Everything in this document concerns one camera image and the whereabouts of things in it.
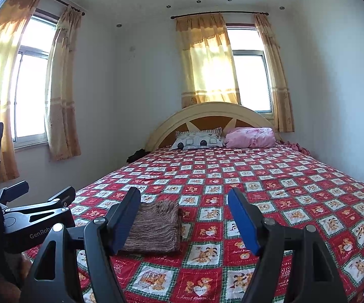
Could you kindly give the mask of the left hand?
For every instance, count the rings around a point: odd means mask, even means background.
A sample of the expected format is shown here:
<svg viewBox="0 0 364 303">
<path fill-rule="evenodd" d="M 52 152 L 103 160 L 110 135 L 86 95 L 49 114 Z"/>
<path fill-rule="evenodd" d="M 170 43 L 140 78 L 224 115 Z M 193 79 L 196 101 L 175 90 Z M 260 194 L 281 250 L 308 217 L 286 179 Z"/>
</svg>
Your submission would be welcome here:
<svg viewBox="0 0 364 303">
<path fill-rule="evenodd" d="M 21 287 L 28 276 L 33 262 L 23 252 L 21 254 L 5 253 L 5 260 L 15 279 L 19 281 L 19 287 L 9 281 L 0 273 L 0 295 L 4 302 L 19 302 Z"/>
</svg>

